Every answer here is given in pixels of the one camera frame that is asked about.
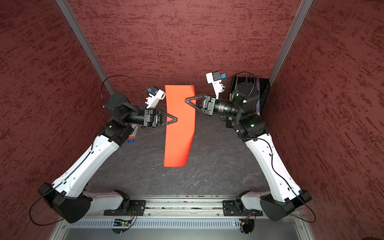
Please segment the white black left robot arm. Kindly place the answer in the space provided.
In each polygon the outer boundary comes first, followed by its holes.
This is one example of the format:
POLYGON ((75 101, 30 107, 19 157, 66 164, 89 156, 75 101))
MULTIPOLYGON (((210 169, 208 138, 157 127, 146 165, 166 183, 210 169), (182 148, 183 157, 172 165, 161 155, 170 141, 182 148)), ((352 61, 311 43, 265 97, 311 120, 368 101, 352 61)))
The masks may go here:
POLYGON ((94 212, 130 213, 130 197, 122 191, 89 193, 85 187, 100 166, 121 147, 134 131, 133 125, 158 128, 177 122, 177 118, 157 110, 159 101, 165 98, 162 90, 149 89, 146 108, 140 110, 125 94, 109 97, 104 108, 111 119, 96 134, 91 146, 53 183, 43 183, 38 192, 48 206, 68 223, 75 223, 94 212))

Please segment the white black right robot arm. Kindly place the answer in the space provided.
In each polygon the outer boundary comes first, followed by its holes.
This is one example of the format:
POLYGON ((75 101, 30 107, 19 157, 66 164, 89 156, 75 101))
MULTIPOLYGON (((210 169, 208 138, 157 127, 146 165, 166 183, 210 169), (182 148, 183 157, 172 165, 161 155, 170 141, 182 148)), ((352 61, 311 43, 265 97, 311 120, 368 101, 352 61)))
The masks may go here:
POLYGON ((311 194, 300 188, 281 160, 272 136, 262 117, 257 113, 259 90, 256 83, 239 83, 231 93, 231 100, 210 95, 186 99, 186 103, 198 112, 214 114, 231 121, 239 139, 246 144, 259 164, 269 185, 269 192, 247 192, 240 196, 241 206, 247 210, 263 212, 276 222, 305 206, 311 194))

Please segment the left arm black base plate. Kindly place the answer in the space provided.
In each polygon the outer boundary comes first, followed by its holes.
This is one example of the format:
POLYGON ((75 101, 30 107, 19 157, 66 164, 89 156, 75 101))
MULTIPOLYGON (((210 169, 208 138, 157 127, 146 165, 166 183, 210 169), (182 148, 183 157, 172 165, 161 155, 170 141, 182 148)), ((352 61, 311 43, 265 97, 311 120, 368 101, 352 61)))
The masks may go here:
POLYGON ((146 209, 145 200, 123 200, 116 210, 105 210, 104 216, 143 216, 146 209))

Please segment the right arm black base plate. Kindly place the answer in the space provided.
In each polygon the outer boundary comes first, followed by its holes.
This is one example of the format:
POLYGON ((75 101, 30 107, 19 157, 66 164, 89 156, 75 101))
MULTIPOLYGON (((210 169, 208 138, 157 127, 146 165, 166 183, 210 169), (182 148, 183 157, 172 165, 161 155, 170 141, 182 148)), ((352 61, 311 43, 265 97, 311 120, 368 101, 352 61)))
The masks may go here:
POLYGON ((243 204, 236 200, 236 201, 222 201, 223 204, 223 213, 226 217, 248 217, 249 215, 251 217, 261 217, 263 216, 262 211, 258 210, 247 210, 243 204))

